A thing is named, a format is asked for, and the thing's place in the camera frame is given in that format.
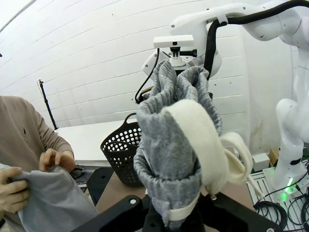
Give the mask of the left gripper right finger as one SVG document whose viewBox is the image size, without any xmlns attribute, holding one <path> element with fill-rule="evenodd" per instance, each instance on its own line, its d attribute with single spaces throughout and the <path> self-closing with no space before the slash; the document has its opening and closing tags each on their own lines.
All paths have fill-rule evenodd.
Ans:
<svg viewBox="0 0 309 232">
<path fill-rule="evenodd" d="M 204 225 L 219 232 L 281 232 L 275 222 L 259 215 L 223 193 L 216 199 L 208 194 L 199 198 L 199 212 Z"/>
</svg>

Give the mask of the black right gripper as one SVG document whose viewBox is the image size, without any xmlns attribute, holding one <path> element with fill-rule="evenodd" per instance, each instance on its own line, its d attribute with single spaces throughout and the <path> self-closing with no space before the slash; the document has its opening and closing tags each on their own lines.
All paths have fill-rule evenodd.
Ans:
<svg viewBox="0 0 309 232">
<path fill-rule="evenodd" d="M 173 69 L 175 70 L 176 74 L 180 74 L 182 72 L 184 72 L 185 70 L 189 69 L 191 66 L 181 66 L 181 67 L 173 67 Z"/>
</svg>

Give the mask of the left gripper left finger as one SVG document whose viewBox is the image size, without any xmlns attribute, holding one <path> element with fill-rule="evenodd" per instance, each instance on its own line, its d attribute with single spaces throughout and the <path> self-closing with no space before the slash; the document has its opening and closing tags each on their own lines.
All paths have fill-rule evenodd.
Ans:
<svg viewBox="0 0 309 232">
<path fill-rule="evenodd" d="M 150 198 L 128 195 L 98 216 L 79 226 L 78 232 L 154 232 L 155 223 L 146 220 Z"/>
</svg>

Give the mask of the person's left hand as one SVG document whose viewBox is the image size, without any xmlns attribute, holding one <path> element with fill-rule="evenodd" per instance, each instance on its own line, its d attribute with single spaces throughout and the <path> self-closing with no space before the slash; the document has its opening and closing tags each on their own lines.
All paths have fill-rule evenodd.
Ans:
<svg viewBox="0 0 309 232">
<path fill-rule="evenodd" d="M 41 153 L 39 161 L 39 170 L 47 172 L 51 167 L 59 166 L 68 173 L 75 169 L 76 163 L 71 151 L 58 152 L 49 148 L 46 152 Z"/>
</svg>

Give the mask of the person's right hand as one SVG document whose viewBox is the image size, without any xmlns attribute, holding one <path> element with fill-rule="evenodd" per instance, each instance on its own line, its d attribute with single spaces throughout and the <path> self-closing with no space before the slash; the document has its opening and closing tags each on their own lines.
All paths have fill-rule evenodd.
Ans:
<svg viewBox="0 0 309 232">
<path fill-rule="evenodd" d="M 9 178 L 22 173 L 20 167 L 4 168 L 0 171 L 0 212 L 16 213 L 26 207 L 29 198 L 26 180 L 8 183 Z"/>
</svg>

